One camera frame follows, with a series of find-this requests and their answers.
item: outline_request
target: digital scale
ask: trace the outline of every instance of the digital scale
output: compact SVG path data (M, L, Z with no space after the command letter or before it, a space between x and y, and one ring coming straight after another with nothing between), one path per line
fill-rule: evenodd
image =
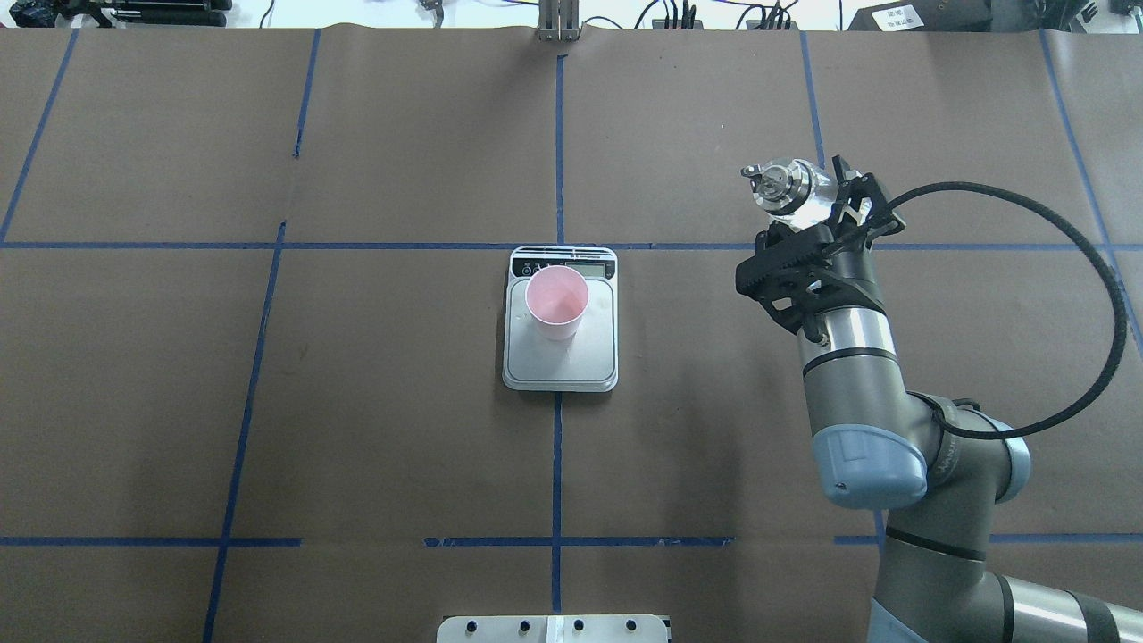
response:
M539 268L567 265L588 280L580 330L554 341L536 330L523 302ZM512 250L504 294L504 385L515 391L605 393L620 381L620 300L615 252L607 248L522 246Z

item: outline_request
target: table surface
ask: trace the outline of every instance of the table surface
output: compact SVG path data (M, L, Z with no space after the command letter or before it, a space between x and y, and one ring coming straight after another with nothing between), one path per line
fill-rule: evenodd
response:
M885 517L822 497L794 339L733 287L765 224L738 169L788 154L1014 188L1112 262L1124 363L1029 441L989 566L1143 608L1143 71L1088 73L1141 55L0 31L0 640L427 641L561 610L863 640ZM901 214L874 257L911 388L1018 426L1090 384L1111 314L1057 231L972 194ZM537 242L618 252L609 394L502 384L507 257Z

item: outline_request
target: plastic cup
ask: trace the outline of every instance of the plastic cup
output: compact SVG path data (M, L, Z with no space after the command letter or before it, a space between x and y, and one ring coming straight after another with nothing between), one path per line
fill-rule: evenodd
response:
M566 340L580 330L588 310L588 280L567 265L549 265L528 280L523 302L541 336Z

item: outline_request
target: black cable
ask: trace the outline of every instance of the black cable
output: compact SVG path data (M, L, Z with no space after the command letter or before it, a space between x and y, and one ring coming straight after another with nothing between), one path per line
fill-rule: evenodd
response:
M607 22L614 24L615 26L620 27L621 30L623 29L623 26L621 26L620 23L613 21L612 18L609 18L607 16L591 16L590 18L583 21L583 24L588 24L591 21L607 21Z
M1060 22L1056 24L1056 31L1063 31L1064 25L1068 24L1068 14L1070 13L1069 5L1070 0L1060 1Z
M649 11L650 8L654 7L656 2L658 2L658 0L650 0L650 2L647 2L647 6L644 7L642 13L639 14L639 18L636 21L636 26L631 29L639 29L639 24L642 23L642 19L647 16L647 11Z
M1026 427L1021 427L1018 429L1005 431L1005 432L969 432L961 429L952 424L950 424L945 417L944 411L936 409L933 412L933 420L945 432L960 437L974 439L974 440L1007 440L1010 437L1024 437L1032 434L1038 434L1045 429L1050 429L1065 420L1071 419L1080 411L1087 409L1100 394L1108 388L1111 384L1111 378L1114 377L1116 370L1119 369L1119 362L1124 357L1124 348L1127 346L1127 305L1124 303L1124 294L1119 287L1119 282L1116 280L1116 274L1112 272L1111 267L1108 266L1103 257L1100 256L1100 251L1084 235L1082 232L1076 228L1074 225L1068 222L1066 218L1056 214L1048 206L1034 201L1023 194L1017 194L1016 192L1010 192L1008 190L1002 190L1000 187L993 187L991 185L982 185L980 183L964 183L964 182L944 182L944 183L933 183L929 185L924 185L917 187L916 190L910 190L904 194L893 199L881 209L887 214L892 214L894 209L900 207L902 203L906 203L917 196L925 194L932 194L934 192L976 192L977 194L985 194L988 196L996 196L998 199L1008 201L1010 203L1018 204L1023 208L1030 209L1036 214L1042 216L1048 223L1056 226L1057 230L1064 233L1076 246L1084 252L1088 263L1095 267L1095 271L1100 274L1100 280L1103 281L1103 287L1108 290L1108 296L1111 298L1111 311L1113 316L1113 330L1111 337L1111 351L1108 352L1108 360L1103 363L1103 369L1100 371L1100 376L1095 379L1095 383L1077 400L1076 402L1069 404L1063 411L1049 416L1039 423L1032 423ZM871 218L886 218L884 216L878 216L876 212Z
M277 0L270 0L270 6L266 7L266 13L262 14L262 19L258 21L258 29L264 29L266 26L266 24L265 24L266 23L266 16L270 15L270 11L274 10L274 2L275 1Z
M742 21L746 19L746 14L749 14L750 11L752 11L754 9L761 9L762 10L762 19L764 21L766 19L766 7L762 7L761 5L751 5L751 6L746 7L746 10L744 10L741 16L738 16L738 22L735 23L735 25L734 25L735 31L737 31L738 29L742 27Z
M801 0L793 0L793 2L790 2L785 7L782 7L783 18L778 19L778 29L780 30L783 30L783 31L789 31L790 30L790 26L793 24L793 16L790 14L790 9L792 9L793 6L797 5L800 1Z
M782 2L780 2L778 0L775 0L774 1L774 7L770 9L770 15L766 17L766 29L767 30L776 30L777 29L777 21L778 21L778 16L781 15L781 11L783 11L783 9L782 9Z

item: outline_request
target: metal plate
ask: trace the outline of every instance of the metal plate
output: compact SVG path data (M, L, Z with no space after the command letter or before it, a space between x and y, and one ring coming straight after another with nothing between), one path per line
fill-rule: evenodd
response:
M670 643L668 622L652 614L451 617L437 643Z

